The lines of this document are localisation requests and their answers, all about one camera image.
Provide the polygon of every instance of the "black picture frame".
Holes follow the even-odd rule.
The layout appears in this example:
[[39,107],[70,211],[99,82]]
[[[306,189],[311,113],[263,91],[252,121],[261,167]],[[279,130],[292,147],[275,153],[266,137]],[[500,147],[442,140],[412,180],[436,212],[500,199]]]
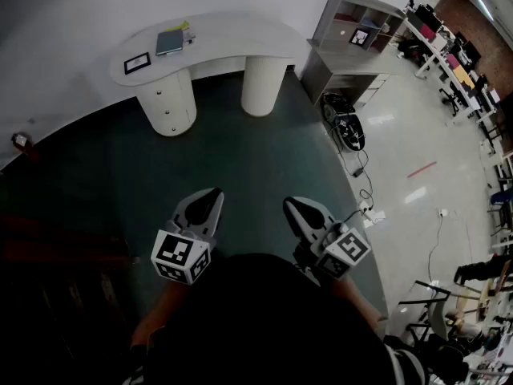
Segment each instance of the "black picture frame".
[[[144,59],[144,62],[141,63],[140,65],[138,66],[135,66],[135,67],[132,67],[130,70],[128,69],[128,64],[134,60],[137,60],[141,57],[145,57]],[[140,70],[141,68],[144,68],[144,67],[147,67],[151,64],[151,60],[150,60],[150,53],[149,52],[146,52],[146,53],[143,53],[141,55],[137,55],[136,57],[134,57],[133,59],[129,59],[127,60],[125,63],[124,63],[124,66],[125,66],[125,75],[127,74],[130,74],[130,73],[133,73],[134,71],[138,71]]]
[[[358,32],[361,32],[363,34],[365,34],[365,37],[362,38],[357,38],[357,35],[358,35]],[[366,40],[368,39],[369,37],[369,31],[366,31],[366,30],[363,30],[363,29],[356,29],[353,33],[353,35],[351,36],[351,39],[350,39],[350,43],[352,44],[356,44],[357,46],[363,46],[365,43],[366,43]]]

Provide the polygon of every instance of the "desk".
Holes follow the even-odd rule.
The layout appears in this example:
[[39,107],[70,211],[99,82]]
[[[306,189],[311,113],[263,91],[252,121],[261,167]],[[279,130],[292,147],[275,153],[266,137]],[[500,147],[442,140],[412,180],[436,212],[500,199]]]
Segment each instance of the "desk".
[[481,106],[478,103],[478,100],[475,97],[470,97],[468,93],[463,88],[462,84],[459,82],[459,80],[456,78],[456,75],[454,74],[453,70],[450,68],[449,63],[447,62],[446,58],[440,54],[438,50],[436,50],[431,43],[421,34],[419,30],[417,30],[408,20],[405,20],[404,23],[410,29],[410,31],[415,34],[415,36],[422,41],[424,44],[426,44],[427,48],[431,50],[432,56],[429,57],[429,59],[424,63],[424,65],[415,73],[416,77],[420,77],[420,75],[424,72],[424,70],[434,61],[434,59],[438,59],[440,67],[446,72],[446,74],[449,76],[450,81],[456,86],[456,88],[462,93],[463,97],[465,98],[465,101],[468,104],[468,107],[465,108],[465,110],[461,110],[456,117],[450,119],[447,123],[448,124],[456,124],[459,121],[465,120],[465,117],[467,117],[469,114],[476,110],[480,110]]
[[[188,21],[196,41],[182,51],[155,55],[157,35]],[[251,116],[268,115],[288,64],[299,53],[302,36],[292,27],[249,12],[206,13],[169,20],[131,36],[114,50],[110,74],[117,84],[135,87],[152,127],[163,136],[187,131],[196,119],[188,68],[215,59],[246,57],[242,108]],[[124,62],[148,52],[151,65],[129,75]]]

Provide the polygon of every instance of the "brick wall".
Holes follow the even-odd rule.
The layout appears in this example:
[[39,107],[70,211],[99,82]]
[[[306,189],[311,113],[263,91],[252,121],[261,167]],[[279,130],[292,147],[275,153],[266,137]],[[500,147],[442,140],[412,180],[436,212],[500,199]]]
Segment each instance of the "brick wall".
[[472,41],[481,54],[477,72],[487,75],[500,98],[513,92],[513,51],[488,19],[468,0],[440,0],[434,11],[450,31]]

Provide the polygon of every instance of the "cylindrical desk leg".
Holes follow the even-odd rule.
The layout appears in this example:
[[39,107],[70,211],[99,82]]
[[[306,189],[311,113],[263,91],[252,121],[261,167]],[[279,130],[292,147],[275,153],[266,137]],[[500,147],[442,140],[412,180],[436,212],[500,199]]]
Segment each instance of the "cylindrical desk leg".
[[251,116],[268,115],[274,107],[290,59],[246,57],[242,108]]
[[196,119],[196,103],[187,68],[138,86],[137,99],[151,126],[162,136],[178,136]]

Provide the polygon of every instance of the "white wall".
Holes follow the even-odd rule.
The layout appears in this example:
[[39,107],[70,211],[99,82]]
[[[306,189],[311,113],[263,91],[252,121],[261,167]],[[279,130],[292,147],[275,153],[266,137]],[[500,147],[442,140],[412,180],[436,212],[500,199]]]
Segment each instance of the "white wall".
[[[382,0],[403,8],[408,0]],[[415,0],[435,4],[430,0]],[[170,18],[215,10],[267,14],[311,38],[326,0],[0,0],[0,168],[16,151],[13,132],[38,141],[131,95],[108,76],[109,52]],[[298,66],[305,59],[298,59]],[[225,63],[238,68],[240,62]],[[194,71],[216,71],[209,64]]]

